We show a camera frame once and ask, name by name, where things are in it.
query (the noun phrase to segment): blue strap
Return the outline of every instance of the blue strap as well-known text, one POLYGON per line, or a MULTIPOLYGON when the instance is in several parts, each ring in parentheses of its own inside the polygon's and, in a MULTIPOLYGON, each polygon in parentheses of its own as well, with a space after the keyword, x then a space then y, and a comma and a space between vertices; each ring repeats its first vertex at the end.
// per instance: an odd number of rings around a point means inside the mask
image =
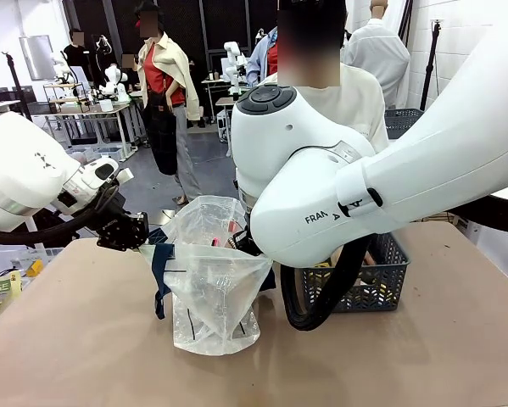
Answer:
POLYGON ((152 259, 152 272, 155 281, 158 283, 158 292, 155 294, 155 314, 159 319, 165 318, 165 310, 163 307, 163 297, 170 293, 170 289, 163 282, 163 274, 167 260, 174 251, 174 245, 159 243, 155 245, 154 258, 152 259))

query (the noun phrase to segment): black cable sleeve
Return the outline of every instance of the black cable sleeve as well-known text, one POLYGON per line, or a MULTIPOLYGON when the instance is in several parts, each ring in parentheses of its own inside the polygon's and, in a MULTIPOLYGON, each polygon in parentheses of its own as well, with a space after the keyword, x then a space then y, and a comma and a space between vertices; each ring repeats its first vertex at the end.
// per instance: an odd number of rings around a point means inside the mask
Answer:
POLYGON ((75 217, 63 225, 58 225, 45 229, 44 231, 28 231, 28 232, 10 232, 0 231, 0 244, 5 245, 29 245, 35 243, 50 242, 54 239, 61 238, 63 235, 69 235, 75 231, 85 227, 98 212, 94 209, 87 209, 80 215, 75 217))
POLYGON ((488 196, 448 212, 499 231, 508 231, 508 199, 488 196))
POLYGON ((299 331, 313 331, 332 313, 338 302, 355 284, 372 235, 347 243, 338 258, 337 266, 322 288, 310 311, 301 309, 295 284, 295 269, 285 265, 281 268, 282 296, 289 323, 299 331))

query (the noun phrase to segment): white plastic bag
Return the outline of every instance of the white plastic bag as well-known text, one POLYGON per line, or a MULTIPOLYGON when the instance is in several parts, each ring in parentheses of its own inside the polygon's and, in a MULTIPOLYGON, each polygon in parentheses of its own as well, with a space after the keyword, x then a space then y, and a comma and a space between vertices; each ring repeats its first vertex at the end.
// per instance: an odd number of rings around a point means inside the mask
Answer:
MULTIPOLYGON (((244 226, 244 210, 236 199, 205 196, 162 227, 167 243, 175 244, 176 259, 167 262, 164 282, 173 292, 177 348, 233 354, 260 336, 251 304, 272 261, 223 247, 244 226)), ((143 246, 141 252, 151 264, 154 246, 143 246)))

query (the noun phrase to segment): gray plastic basket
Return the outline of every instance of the gray plastic basket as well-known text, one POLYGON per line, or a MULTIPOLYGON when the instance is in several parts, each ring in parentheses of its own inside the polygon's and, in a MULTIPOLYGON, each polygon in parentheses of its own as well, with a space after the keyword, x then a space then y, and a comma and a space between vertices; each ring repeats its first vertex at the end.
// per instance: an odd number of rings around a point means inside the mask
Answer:
POLYGON ((419 119, 423 112, 418 109, 386 110, 386 127, 389 140, 397 140, 419 119))
MULTIPOLYGON (((369 247, 377 265, 363 266, 355 286, 333 312, 392 311, 397 309, 405 282, 408 255, 393 234, 377 235, 369 247)), ((315 302, 334 269, 304 269, 303 292, 307 309, 315 302)))

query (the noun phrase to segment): headless mannequin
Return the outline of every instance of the headless mannequin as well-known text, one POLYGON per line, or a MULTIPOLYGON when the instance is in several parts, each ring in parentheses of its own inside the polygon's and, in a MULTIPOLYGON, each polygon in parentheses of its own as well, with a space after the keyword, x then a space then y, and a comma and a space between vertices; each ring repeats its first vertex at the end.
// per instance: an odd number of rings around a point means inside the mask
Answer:
POLYGON ((373 19, 381 20, 388 9, 388 0, 371 0, 371 13, 373 19))

